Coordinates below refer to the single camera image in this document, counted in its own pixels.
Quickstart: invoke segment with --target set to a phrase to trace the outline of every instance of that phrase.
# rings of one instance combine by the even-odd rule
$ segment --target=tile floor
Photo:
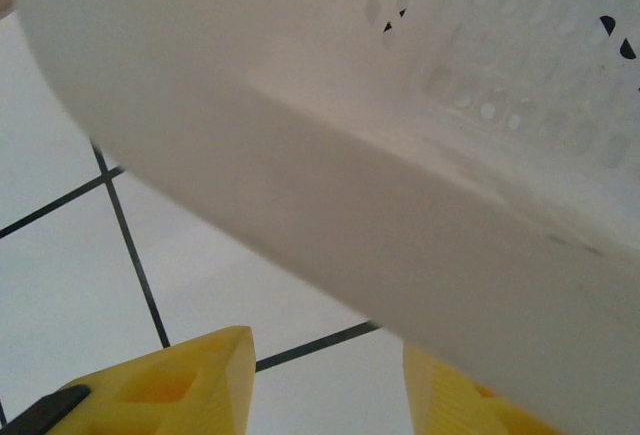
[[[246,324],[251,435],[411,433],[400,340],[103,163],[15,15],[0,21],[0,77],[7,419],[75,377]]]

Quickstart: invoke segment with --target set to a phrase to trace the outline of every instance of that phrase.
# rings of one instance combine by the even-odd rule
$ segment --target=yellow plastic piece
[[[255,362],[251,329],[230,327],[93,373],[48,435],[242,435]]]
[[[409,344],[404,378],[415,435],[560,434]]]

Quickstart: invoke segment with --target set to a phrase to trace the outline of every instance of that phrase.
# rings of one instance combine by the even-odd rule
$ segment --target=white floor tile
[[[402,342],[378,331],[256,375],[249,435],[411,435]]]
[[[131,175],[115,185],[172,343],[249,325],[261,359],[365,320]]]
[[[2,239],[0,261],[9,419],[76,377],[161,348],[104,187]]]
[[[99,175],[28,51],[15,14],[0,22],[0,228]]]

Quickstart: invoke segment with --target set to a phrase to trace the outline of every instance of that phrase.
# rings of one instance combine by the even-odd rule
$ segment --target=white plastic surface
[[[637,433],[640,0],[17,4],[128,168],[556,427]]]

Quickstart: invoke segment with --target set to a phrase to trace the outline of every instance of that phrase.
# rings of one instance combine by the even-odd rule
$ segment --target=grout line
[[[26,217],[21,218],[17,222],[14,222],[11,225],[3,228],[2,230],[0,230],[0,239],[6,237],[7,235],[11,235],[13,232],[20,230],[21,228],[29,225],[32,222],[35,222],[36,220],[62,207],[63,205],[66,205],[67,203],[75,200],[81,195],[84,195],[85,193],[90,192],[91,190],[93,190],[96,187],[99,187],[106,181],[111,181],[112,179],[114,179],[115,177],[117,177],[123,172],[124,170],[122,168],[116,167],[116,168],[112,168],[107,172],[101,173],[100,176],[94,178],[93,180],[89,180],[84,185],[80,185],[78,188],[70,191],[66,195],[63,195],[62,197],[54,200],[53,202],[48,203],[44,207],[39,208],[35,212],[30,213]]]
[[[108,173],[107,163],[104,160],[104,156],[102,155],[100,149],[95,145],[93,146],[93,153],[96,156],[96,161],[98,162],[100,171],[103,174]],[[118,225],[120,226],[120,231],[122,232],[122,237],[124,238],[124,243],[127,246],[127,251],[129,252],[129,257],[131,258],[131,263],[133,263],[133,268],[136,272],[136,275],[138,276],[138,282],[140,282],[140,288],[142,288],[144,299],[147,302],[147,307],[149,308],[149,312],[151,313],[153,324],[155,325],[156,332],[158,333],[158,337],[160,338],[162,348],[170,347],[171,343],[169,343],[169,337],[167,336],[164,324],[162,323],[162,318],[160,317],[160,312],[158,310],[158,306],[156,305],[156,301],[153,298],[151,286],[149,285],[147,276],[144,273],[144,269],[142,268],[142,262],[140,260],[140,256],[138,255],[136,245],[133,242],[133,236],[131,235],[129,225],[127,224],[127,220],[124,216],[124,211],[122,210],[120,198],[118,197],[118,193],[116,192],[116,187],[113,185],[113,180],[111,179],[105,180],[105,185],[107,187],[107,192],[109,193],[109,199],[111,200],[113,211],[115,212],[116,219],[118,220]]]
[[[262,372],[263,370],[282,365],[283,363],[287,363],[291,360],[295,360],[297,358],[310,355],[314,352],[324,350],[325,348],[332,347],[333,345],[352,340],[362,335],[366,335],[367,333],[375,332],[379,328],[380,327],[374,325],[373,322],[364,322],[359,325],[347,328],[346,330],[332,333],[331,335],[327,335],[326,337],[319,338],[318,340],[305,343],[304,345],[292,348],[291,350],[287,350],[285,352],[278,353],[276,355],[272,355],[270,357],[259,360],[256,363],[256,372]]]
[[[2,408],[2,400],[0,399],[0,428],[7,425],[7,417],[4,414],[4,408]]]

